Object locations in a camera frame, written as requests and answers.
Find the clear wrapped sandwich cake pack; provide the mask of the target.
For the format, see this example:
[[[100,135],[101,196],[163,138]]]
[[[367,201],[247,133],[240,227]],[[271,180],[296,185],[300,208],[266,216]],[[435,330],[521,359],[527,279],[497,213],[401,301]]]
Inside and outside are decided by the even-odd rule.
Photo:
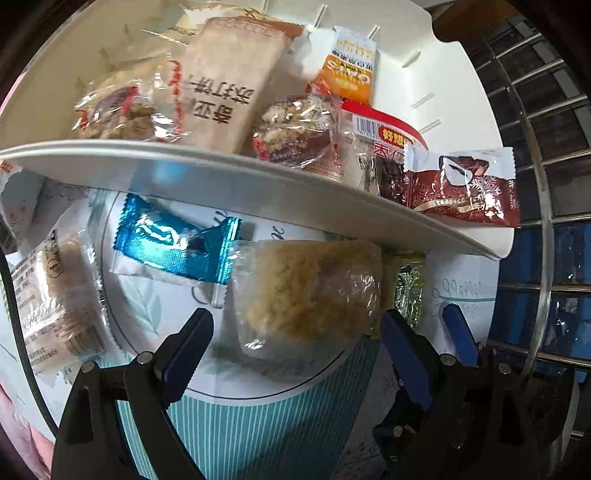
[[[72,380],[82,363],[115,356],[96,251],[86,231],[53,229],[17,264],[12,280],[35,376],[46,383],[60,374]]]

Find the red clear date snack pack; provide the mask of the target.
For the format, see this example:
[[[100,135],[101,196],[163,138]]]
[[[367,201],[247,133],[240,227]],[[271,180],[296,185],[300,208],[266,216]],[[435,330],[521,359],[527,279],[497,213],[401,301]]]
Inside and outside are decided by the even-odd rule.
[[[416,129],[394,116],[352,100],[342,102],[337,152],[346,186],[403,205],[408,144],[426,142]]]

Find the dark brown walnut date snack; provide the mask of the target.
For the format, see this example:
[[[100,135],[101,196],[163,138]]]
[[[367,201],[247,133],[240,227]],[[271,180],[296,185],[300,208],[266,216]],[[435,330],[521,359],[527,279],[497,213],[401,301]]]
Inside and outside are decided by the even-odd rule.
[[[308,167],[335,147],[341,102],[304,94],[284,97],[266,108],[252,132],[259,160],[291,168]]]

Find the brown white chocolate bar wrapper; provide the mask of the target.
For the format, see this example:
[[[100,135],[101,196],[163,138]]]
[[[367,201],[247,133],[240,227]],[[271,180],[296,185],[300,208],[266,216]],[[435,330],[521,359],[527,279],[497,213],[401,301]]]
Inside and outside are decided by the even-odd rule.
[[[520,205],[511,147],[437,153],[409,144],[404,204],[417,212],[517,228]]]

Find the orange white snack packet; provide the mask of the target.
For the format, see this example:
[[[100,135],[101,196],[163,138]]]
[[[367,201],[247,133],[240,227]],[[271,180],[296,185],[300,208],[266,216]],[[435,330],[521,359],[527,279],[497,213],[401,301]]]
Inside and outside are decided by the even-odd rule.
[[[335,26],[334,31],[331,48],[308,90],[369,106],[377,43],[346,27]]]

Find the brown soda cracker packet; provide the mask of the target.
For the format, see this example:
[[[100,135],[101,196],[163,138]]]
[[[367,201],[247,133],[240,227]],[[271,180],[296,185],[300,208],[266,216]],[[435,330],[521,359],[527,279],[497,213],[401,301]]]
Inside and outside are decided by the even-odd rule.
[[[303,32],[294,23],[245,16],[206,20],[181,60],[183,144],[239,152],[273,70]]]

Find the pink quilted blanket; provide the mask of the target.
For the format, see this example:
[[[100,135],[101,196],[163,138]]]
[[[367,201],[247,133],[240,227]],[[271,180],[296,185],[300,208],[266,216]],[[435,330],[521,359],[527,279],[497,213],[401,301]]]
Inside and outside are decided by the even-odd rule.
[[[32,474],[37,479],[49,479],[54,444],[16,410],[4,385],[1,385],[1,427]]]

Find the grey red snack bag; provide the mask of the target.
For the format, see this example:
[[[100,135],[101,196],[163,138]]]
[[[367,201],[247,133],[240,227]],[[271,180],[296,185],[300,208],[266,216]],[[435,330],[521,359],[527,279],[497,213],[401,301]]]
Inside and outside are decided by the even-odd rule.
[[[45,177],[1,161],[1,248],[14,253],[32,222]]]

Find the green foil candy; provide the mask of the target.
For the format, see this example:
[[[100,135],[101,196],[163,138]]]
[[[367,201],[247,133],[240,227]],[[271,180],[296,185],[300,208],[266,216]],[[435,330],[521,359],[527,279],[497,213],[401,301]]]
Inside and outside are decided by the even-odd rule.
[[[426,255],[383,251],[381,313],[398,310],[413,330],[421,323]]]

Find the clear wrapped floss cake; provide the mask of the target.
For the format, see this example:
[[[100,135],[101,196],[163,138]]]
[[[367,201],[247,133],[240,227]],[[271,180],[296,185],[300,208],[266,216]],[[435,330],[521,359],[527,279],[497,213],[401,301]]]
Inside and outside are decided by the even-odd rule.
[[[372,242],[240,241],[230,261],[236,335],[249,358],[320,361],[374,330],[383,258]]]

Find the beige cake pack in bin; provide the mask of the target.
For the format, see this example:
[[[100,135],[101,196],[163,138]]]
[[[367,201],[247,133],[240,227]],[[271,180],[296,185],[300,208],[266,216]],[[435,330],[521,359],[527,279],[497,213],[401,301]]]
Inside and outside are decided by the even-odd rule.
[[[208,19],[240,16],[266,18],[252,7],[214,1],[169,8],[153,28],[106,56],[109,72],[91,81],[73,107],[72,135],[166,143],[187,136],[190,103],[181,88],[186,48]]]

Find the blue white candy wrapper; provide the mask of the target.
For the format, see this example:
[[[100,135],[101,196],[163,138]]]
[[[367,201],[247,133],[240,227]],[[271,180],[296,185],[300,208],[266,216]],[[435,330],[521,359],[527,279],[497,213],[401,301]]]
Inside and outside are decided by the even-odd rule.
[[[135,194],[123,202],[113,240],[111,272],[195,287],[221,309],[230,276],[231,248],[242,220],[226,217],[197,226]]]

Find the metal window grille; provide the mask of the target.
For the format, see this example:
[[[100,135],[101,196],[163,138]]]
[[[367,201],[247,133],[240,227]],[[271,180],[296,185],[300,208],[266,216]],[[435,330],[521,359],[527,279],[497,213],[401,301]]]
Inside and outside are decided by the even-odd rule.
[[[538,371],[590,373],[590,97],[522,15],[466,46],[503,143],[521,224],[502,260],[490,339]]]

